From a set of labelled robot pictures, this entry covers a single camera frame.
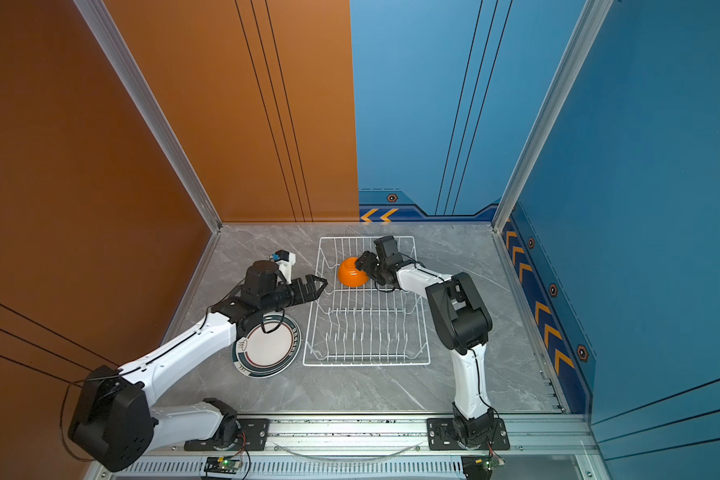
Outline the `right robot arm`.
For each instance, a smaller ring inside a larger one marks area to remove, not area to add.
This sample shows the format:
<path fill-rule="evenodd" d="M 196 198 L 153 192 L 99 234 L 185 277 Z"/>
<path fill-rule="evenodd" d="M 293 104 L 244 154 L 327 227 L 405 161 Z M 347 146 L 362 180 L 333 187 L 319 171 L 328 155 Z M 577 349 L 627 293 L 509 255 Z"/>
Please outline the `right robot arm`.
<path fill-rule="evenodd" d="M 380 286 L 427 300 L 434 328 L 451 353 L 455 375 L 453 428 L 458 441 L 476 449 L 488 441 L 499 420 L 486 387 L 485 353 L 493 320 L 471 276 L 430 270 L 398 250 L 397 240 L 374 240 L 375 250 L 355 260 L 357 270 Z"/>

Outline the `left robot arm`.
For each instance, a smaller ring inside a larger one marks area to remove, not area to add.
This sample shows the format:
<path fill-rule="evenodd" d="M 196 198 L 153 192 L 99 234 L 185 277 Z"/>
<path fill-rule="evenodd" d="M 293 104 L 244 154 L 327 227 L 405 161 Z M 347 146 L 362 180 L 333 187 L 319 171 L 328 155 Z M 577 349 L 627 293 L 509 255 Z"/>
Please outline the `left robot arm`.
<path fill-rule="evenodd" d="M 241 427 L 234 408 L 216 398 L 164 409 L 157 400 L 210 356 L 264 324 L 266 316 L 320 298 L 328 282 L 308 274 L 292 278 L 282 258 L 257 260 L 194 326 L 142 357 L 117 368 L 101 366 L 79 381 L 80 395 L 61 438 L 111 472 L 144 453 L 187 441 L 226 450 Z"/>

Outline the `orange bowl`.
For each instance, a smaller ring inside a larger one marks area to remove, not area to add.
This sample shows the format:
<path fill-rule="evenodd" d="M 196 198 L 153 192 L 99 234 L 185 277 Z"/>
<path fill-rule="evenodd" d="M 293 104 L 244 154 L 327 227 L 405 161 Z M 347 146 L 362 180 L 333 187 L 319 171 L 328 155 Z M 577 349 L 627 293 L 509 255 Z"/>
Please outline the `orange bowl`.
<path fill-rule="evenodd" d="M 343 286 L 359 288 L 369 281 L 368 274 L 356 265 L 357 261 L 357 257 L 349 257 L 338 267 L 337 278 Z"/>

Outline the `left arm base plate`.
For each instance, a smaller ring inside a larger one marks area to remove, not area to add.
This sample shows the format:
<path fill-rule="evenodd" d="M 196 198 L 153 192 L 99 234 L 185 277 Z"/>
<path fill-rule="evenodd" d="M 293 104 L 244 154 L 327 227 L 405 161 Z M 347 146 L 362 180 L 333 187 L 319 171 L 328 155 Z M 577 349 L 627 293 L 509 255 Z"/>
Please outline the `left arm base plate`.
<path fill-rule="evenodd" d="M 270 420 L 266 418 L 237 418 L 223 420 L 219 430 L 209 439 L 184 443 L 185 451 L 261 452 L 265 450 Z"/>

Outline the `green red rimmed plate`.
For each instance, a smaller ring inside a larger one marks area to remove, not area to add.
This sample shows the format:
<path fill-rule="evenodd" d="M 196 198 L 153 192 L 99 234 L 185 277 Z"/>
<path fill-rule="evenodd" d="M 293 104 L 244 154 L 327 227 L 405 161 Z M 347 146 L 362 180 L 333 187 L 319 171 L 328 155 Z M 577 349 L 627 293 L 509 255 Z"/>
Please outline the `green red rimmed plate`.
<path fill-rule="evenodd" d="M 235 343 L 232 360 L 244 376 L 273 377 L 296 359 L 302 341 L 299 325 L 289 316 L 266 315 L 263 324 Z"/>

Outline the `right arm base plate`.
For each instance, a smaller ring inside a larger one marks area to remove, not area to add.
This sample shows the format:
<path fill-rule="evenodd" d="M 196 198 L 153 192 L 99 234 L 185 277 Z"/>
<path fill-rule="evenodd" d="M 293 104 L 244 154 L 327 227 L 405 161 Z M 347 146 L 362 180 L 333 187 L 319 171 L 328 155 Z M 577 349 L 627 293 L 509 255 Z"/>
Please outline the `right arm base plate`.
<path fill-rule="evenodd" d="M 509 434 L 501 418 L 488 420 L 474 429 L 473 425 L 460 424 L 456 418 L 433 417 L 426 420 L 428 449 L 508 451 Z"/>

